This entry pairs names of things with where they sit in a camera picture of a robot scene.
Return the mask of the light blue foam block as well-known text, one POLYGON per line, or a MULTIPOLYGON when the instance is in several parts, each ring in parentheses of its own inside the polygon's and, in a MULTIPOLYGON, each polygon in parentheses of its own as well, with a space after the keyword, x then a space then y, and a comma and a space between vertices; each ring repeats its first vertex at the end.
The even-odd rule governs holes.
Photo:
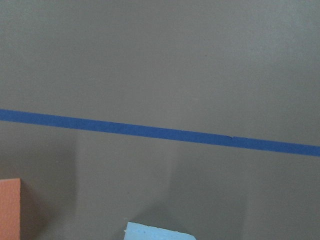
POLYGON ((193 235, 178 231, 128 222, 124 240, 196 240, 193 235))

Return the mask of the orange foam block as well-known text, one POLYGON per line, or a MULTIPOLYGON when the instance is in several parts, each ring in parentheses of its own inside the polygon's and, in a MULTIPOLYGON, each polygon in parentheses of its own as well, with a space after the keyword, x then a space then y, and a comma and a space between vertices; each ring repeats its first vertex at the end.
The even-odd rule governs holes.
POLYGON ((21 180, 0 181, 0 239, 21 239, 21 180))

